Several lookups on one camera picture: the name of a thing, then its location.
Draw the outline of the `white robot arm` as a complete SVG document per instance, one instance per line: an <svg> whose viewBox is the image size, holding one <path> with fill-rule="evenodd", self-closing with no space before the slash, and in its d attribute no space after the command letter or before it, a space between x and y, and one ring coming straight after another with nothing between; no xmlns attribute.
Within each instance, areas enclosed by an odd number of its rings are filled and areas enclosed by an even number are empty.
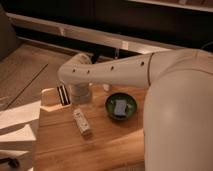
<svg viewBox="0 0 213 171"><path fill-rule="evenodd" d="M58 76L83 99L90 83L143 87L146 171L213 171L213 53L179 49L92 64L78 54Z"/></svg>

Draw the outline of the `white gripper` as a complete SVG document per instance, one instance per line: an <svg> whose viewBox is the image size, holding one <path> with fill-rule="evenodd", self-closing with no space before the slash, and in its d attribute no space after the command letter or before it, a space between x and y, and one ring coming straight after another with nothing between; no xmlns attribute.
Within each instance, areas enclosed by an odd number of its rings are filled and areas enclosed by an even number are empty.
<svg viewBox="0 0 213 171"><path fill-rule="evenodd" d="M61 104L70 104L69 95L64 85L57 87ZM86 104L92 99L92 92L88 84L70 85L70 97L74 104Z"/></svg>

